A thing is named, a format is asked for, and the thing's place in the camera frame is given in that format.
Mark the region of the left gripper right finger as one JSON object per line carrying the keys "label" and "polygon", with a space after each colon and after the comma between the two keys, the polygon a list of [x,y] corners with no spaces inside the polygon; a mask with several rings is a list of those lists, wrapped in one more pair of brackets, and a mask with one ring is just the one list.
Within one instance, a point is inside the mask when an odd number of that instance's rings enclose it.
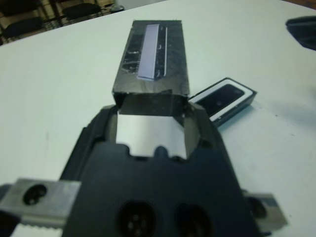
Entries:
{"label": "left gripper right finger", "polygon": [[228,153],[223,139],[199,104],[189,102],[184,115],[184,139],[187,158],[198,148],[219,151],[225,158]]}

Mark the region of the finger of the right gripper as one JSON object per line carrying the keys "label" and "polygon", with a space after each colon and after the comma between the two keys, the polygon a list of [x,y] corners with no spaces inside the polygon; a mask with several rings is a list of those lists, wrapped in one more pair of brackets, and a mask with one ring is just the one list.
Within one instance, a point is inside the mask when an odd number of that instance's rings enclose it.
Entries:
{"label": "finger of the right gripper", "polygon": [[316,50],[316,17],[303,16],[289,19],[285,23],[289,33],[301,46]]}

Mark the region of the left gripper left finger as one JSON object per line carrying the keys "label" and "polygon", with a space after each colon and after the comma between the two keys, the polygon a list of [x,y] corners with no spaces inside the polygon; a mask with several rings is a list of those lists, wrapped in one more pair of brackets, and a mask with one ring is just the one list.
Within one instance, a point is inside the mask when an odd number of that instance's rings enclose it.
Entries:
{"label": "left gripper left finger", "polygon": [[82,129],[60,180],[80,181],[95,144],[116,142],[117,124],[117,106],[104,106],[91,122]]}

